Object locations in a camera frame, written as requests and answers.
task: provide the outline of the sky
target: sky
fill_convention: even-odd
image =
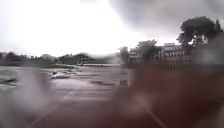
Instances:
[[[219,18],[222,0],[0,0],[0,51],[105,55],[156,39],[176,42],[181,23]]]

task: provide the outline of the road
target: road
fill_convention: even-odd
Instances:
[[[127,79],[120,68],[81,67],[72,79],[51,81],[54,103],[27,128],[93,127],[110,101],[116,85]]]
[[[8,124],[16,122],[16,126],[10,128],[92,128],[101,120],[100,115],[106,111],[116,85],[128,79],[127,71],[119,67],[80,67],[82,72],[76,72],[70,79],[51,80],[49,93],[45,90],[41,92],[41,87],[36,86],[42,86],[42,83],[36,79],[33,71],[12,67],[1,69],[4,70],[4,73],[1,72],[2,77],[5,77],[6,70],[10,70],[16,71],[10,75],[22,78],[19,86],[5,93],[1,100],[6,103],[6,110],[11,111],[12,108],[11,113],[19,111],[10,114],[9,118],[3,116],[3,120],[9,121]],[[30,108],[35,108],[35,111],[38,109],[38,114],[23,114],[26,111],[32,113],[34,110]]]

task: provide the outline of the wet pavement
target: wet pavement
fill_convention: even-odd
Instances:
[[[127,76],[121,75],[122,71],[118,68],[85,67],[81,70],[83,72],[73,75],[71,79],[51,81],[54,102],[27,128],[97,126],[116,85]]]

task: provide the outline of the building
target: building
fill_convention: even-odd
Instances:
[[[191,56],[186,55],[181,45],[175,45],[175,43],[165,43],[164,46],[160,46],[161,50],[154,56],[155,60],[166,60],[172,66],[178,63],[191,62]]]
[[[129,57],[131,63],[139,63],[141,61],[141,55],[137,52],[136,48],[130,49]]]

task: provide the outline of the storm cloud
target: storm cloud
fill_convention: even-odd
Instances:
[[[110,0],[114,10],[130,27],[147,35],[179,33],[181,23],[196,16],[223,19],[222,0]]]

